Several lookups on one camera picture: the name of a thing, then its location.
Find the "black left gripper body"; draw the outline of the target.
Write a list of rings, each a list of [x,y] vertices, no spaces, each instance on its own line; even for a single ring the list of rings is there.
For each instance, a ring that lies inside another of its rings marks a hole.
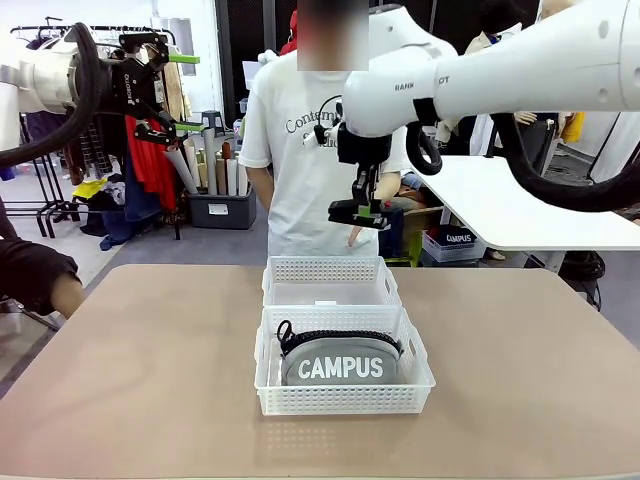
[[[147,116],[145,103],[138,92],[143,74],[143,64],[136,58],[117,61],[110,66],[111,79],[107,97],[107,111],[133,118]]]

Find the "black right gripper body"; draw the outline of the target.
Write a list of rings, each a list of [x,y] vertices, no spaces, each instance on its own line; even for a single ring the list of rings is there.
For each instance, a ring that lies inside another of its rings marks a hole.
[[[351,133],[345,122],[337,130],[338,161],[344,164],[370,166],[384,163],[391,154],[392,135],[383,137],[361,137]]]

